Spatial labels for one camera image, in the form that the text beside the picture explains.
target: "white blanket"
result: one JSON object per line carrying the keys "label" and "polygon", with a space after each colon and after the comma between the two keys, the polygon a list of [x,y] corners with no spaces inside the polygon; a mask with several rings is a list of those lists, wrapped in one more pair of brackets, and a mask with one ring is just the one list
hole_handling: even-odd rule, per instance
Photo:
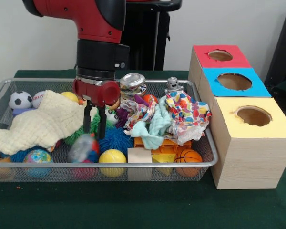
{"label": "white blanket", "polygon": [[[82,126],[84,108],[61,94],[46,91],[37,110],[16,116],[9,130],[0,129],[0,151],[13,155],[34,146],[51,148]],[[92,119],[96,113],[93,108]]]}

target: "green tablecloth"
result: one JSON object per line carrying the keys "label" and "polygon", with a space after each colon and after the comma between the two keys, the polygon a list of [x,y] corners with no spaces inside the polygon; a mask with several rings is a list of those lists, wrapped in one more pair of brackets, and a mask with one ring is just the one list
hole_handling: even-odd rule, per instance
{"label": "green tablecloth", "polygon": [[[16,77],[74,74],[19,71]],[[185,71],[144,75],[187,78]],[[0,228],[25,227],[286,229],[286,170],[275,190],[216,190],[210,171],[199,182],[0,183]]]}

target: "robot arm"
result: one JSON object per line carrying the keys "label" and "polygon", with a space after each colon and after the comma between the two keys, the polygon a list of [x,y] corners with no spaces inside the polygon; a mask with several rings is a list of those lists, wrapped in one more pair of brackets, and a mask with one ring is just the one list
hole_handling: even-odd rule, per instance
{"label": "robot arm", "polygon": [[115,70],[128,62],[129,47],[121,45],[126,0],[23,0],[26,9],[36,16],[73,20],[78,30],[77,77],[74,92],[87,99],[84,131],[90,130],[90,111],[97,106],[101,116],[99,138],[105,134],[106,104],[120,97],[114,81]]}

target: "metal basket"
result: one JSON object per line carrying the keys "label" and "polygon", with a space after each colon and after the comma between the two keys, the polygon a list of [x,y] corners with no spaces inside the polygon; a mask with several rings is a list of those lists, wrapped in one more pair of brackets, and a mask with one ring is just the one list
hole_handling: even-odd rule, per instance
{"label": "metal basket", "polygon": [[[39,91],[53,90],[57,93],[72,90],[72,79],[10,79],[0,84],[0,128],[8,129],[12,123],[12,110],[8,106],[10,96],[15,91],[27,91],[35,95]],[[185,80],[179,81],[184,90],[194,99],[200,100],[196,87]],[[165,80],[147,80],[147,94],[153,94],[157,98],[164,96],[166,88]],[[125,164],[77,164],[67,163],[70,147],[62,144],[54,152],[50,153],[53,163],[0,163],[0,181],[8,182],[58,182],[58,181],[128,181],[147,180],[150,181],[198,181],[202,178],[209,166],[218,161],[216,147],[209,129],[205,131],[206,137],[192,144],[192,149],[200,153],[203,163],[125,163]],[[195,177],[183,177],[177,172],[177,168],[194,167],[199,173]],[[123,174],[116,178],[104,176],[101,169],[111,169],[113,172],[123,168]],[[170,175],[165,175],[161,168],[172,168]],[[32,177],[32,171],[39,174]]]}

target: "white ball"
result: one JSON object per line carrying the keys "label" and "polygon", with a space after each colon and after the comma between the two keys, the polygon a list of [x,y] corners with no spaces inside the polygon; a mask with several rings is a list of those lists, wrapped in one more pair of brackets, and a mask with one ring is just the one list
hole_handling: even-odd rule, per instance
{"label": "white ball", "polygon": [[32,107],[32,96],[24,91],[14,92],[10,96],[9,106],[11,109],[26,109]]}
{"label": "white ball", "polygon": [[38,92],[36,95],[34,95],[33,97],[33,107],[34,108],[38,108],[42,99],[43,99],[43,95],[45,92]]}
{"label": "white ball", "polygon": [[113,114],[111,110],[106,109],[105,111],[107,116],[107,121],[112,125],[116,125],[119,121],[119,117],[116,114]]}

